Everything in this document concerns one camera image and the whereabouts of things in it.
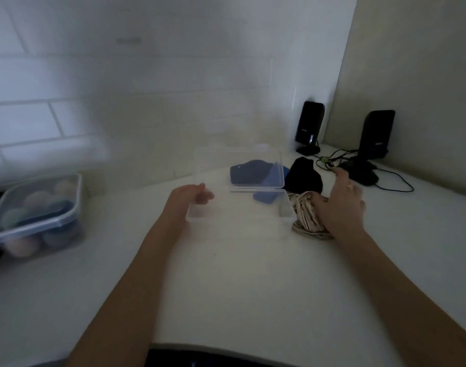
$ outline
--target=speaker stand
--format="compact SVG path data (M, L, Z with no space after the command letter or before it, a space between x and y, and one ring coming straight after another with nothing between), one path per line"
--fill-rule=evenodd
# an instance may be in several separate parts
M318 154L320 151L321 151L321 149L317 145L306 145L304 147L299 147L299 148L296 149L296 152L298 152L299 154L302 154L302 155L304 155L306 157L308 157L310 155Z

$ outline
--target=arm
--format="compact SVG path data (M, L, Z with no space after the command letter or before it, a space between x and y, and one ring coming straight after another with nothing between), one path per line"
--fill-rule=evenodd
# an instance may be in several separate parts
M213 197L204 185L172 191L162 215L70 353L66 367L144 365L166 262L186 223L187 208L193 200L207 203Z
M315 210L375 305L408 366L466 365L466 331L418 289L364 231L362 190L334 169L330 199Z

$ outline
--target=beige striped cloth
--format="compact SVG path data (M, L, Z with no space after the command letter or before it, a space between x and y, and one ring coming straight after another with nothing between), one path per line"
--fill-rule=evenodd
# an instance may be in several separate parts
M297 215L297 221L294 222L292 229L296 233L310 238L333 239L331 233L324 227L318 216L316 216L315 207L311 203L312 193L289 194L289 200Z

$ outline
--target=black speaker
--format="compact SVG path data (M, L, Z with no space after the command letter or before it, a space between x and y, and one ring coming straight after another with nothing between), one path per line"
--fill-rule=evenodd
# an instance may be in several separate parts
M359 159L382 159L388 154L395 115L394 110L375 110L367 115L360 138Z
M306 147L297 149L302 155L313 155L320 152L316 145L318 133L324 117L324 105L322 103L304 102L299 125L297 126L296 141Z

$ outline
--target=wall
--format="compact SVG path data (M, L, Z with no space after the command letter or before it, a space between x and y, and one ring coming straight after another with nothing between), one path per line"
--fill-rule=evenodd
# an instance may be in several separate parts
M188 175L197 145L292 144L355 3L0 0L0 183L90 170L98 194Z
M326 141L395 109L385 163L466 193L466 0L358 0Z

